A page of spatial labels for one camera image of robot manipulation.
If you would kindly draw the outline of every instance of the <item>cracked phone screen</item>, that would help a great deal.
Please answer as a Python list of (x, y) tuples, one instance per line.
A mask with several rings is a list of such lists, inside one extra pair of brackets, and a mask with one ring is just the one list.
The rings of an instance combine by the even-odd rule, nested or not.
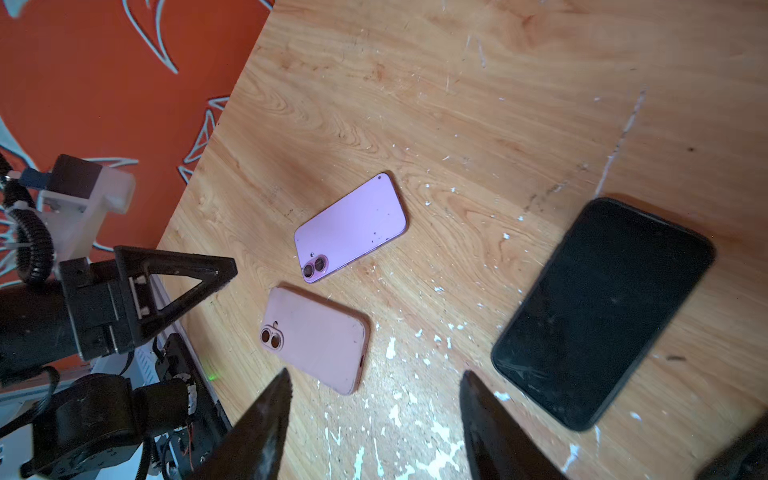
[(494, 367), (560, 423), (586, 430), (714, 257), (698, 233), (593, 200), (494, 345)]

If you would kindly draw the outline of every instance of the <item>phone back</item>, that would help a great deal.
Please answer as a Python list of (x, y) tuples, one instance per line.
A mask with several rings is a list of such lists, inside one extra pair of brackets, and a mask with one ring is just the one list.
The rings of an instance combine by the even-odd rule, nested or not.
[(355, 391), (368, 326), (353, 316), (278, 286), (270, 291), (261, 346), (341, 395)]
[(378, 174), (296, 229), (302, 276), (316, 282), (405, 229), (406, 215), (392, 179)]

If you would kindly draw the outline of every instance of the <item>red wire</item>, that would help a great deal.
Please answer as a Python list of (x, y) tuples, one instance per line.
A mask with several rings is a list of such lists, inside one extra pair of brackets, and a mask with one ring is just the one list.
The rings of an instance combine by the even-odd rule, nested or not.
[(190, 436), (190, 441), (189, 441), (189, 445), (187, 445), (187, 450), (189, 451), (189, 454), (190, 454), (190, 468), (192, 469), (192, 472), (194, 472), (194, 465), (192, 465), (192, 438), (194, 434), (194, 429), (192, 428), (193, 425), (194, 425), (193, 423), (190, 423), (189, 426), (187, 427), (187, 431), (189, 432), (189, 436)]

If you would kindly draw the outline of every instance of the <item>purple smartphone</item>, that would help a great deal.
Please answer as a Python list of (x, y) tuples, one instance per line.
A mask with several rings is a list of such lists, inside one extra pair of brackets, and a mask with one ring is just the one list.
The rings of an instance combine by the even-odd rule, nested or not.
[(378, 174), (296, 229), (302, 276), (316, 282), (405, 230), (392, 179)]

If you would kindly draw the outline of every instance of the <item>orange wall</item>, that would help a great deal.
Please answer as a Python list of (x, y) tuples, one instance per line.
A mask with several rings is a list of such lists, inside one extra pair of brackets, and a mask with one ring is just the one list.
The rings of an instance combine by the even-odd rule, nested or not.
[(0, 150), (39, 170), (62, 153), (122, 159), (103, 162), (132, 173), (136, 193), (98, 242), (156, 247), (184, 191), (180, 167), (194, 170), (268, 14), (259, 0), (0, 2)]

